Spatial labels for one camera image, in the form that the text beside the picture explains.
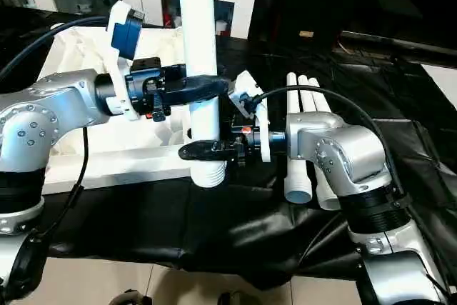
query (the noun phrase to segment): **floor tile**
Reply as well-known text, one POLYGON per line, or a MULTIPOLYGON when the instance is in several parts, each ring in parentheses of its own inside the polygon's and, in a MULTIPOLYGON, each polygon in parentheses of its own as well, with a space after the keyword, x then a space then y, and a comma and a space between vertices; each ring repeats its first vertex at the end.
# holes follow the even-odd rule
POLYGON ((38 289, 14 305, 108 305, 127 289, 146 292, 151 264, 48 259, 38 289))
POLYGON ((360 305, 354 281, 295 276, 291 280, 293 305, 360 305))
POLYGON ((260 299, 262 305, 292 305, 290 284, 259 291, 240 276, 188 273, 154 265, 149 296, 154 305, 217 305, 227 291, 243 291, 260 299))

